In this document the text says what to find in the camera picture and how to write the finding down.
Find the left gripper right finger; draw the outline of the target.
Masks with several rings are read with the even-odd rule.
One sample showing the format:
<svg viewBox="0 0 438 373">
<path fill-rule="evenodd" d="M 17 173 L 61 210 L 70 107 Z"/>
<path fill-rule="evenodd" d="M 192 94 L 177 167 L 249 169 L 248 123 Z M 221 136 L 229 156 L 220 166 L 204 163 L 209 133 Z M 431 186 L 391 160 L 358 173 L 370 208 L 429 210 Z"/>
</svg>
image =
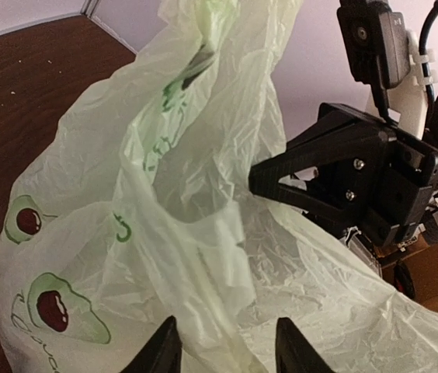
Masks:
<svg viewBox="0 0 438 373">
<path fill-rule="evenodd" d="M 277 373 L 334 373 L 290 318 L 276 323 Z"/>
</svg>

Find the light green plastic bag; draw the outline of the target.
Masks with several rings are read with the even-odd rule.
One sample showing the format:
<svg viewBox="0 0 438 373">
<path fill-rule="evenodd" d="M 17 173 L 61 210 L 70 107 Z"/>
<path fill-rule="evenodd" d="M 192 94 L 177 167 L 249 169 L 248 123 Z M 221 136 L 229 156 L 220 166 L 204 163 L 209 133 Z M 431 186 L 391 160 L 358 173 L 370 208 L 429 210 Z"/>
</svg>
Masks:
<svg viewBox="0 0 438 373">
<path fill-rule="evenodd" d="M 438 372 L 438 313 L 293 208 L 253 196 L 285 149 L 271 74 L 298 1 L 163 1 L 14 182 L 0 341 L 14 372 L 118 372 L 174 316 L 185 372 L 273 368 L 287 316 L 338 372 Z"/>
</svg>

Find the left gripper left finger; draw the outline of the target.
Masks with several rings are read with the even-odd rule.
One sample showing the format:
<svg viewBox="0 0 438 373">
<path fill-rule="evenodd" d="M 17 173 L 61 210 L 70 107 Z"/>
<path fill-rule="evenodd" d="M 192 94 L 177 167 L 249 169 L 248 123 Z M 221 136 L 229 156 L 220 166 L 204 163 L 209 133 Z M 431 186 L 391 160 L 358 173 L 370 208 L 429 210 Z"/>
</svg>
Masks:
<svg viewBox="0 0 438 373">
<path fill-rule="evenodd" d="M 180 373 L 183 344 L 177 321 L 169 316 L 152 334 L 123 373 Z"/>
</svg>

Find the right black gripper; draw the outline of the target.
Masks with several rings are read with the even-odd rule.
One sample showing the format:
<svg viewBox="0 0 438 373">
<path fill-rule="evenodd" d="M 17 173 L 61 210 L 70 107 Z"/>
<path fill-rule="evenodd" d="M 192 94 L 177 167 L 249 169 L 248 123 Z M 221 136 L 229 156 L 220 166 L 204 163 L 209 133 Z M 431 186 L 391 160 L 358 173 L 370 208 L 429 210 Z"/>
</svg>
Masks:
<svg viewBox="0 0 438 373">
<path fill-rule="evenodd" d="M 438 97 L 422 140 L 323 103 L 284 153 L 251 168 L 249 190 L 306 211 L 338 239 L 357 227 L 376 247 L 405 242 L 432 217 L 427 208 L 438 192 Z"/>
</svg>

